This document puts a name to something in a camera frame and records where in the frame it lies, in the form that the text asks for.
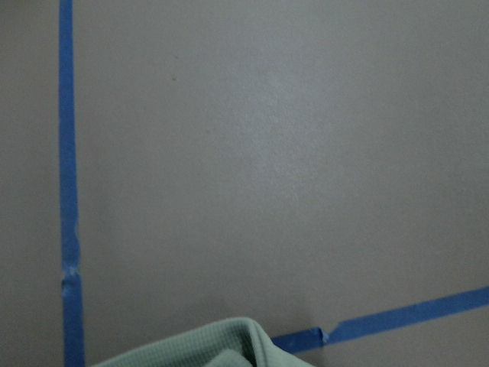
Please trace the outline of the green long-sleeve shirt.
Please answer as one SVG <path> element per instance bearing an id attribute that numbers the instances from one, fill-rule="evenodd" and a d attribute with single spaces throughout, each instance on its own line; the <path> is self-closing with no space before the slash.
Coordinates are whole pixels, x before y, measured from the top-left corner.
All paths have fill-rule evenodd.
<path id="1" fill-rule="evenodd" d="M 99 366 L 308 366 L 247 317 L 228 318 L 107 359 Z"/>

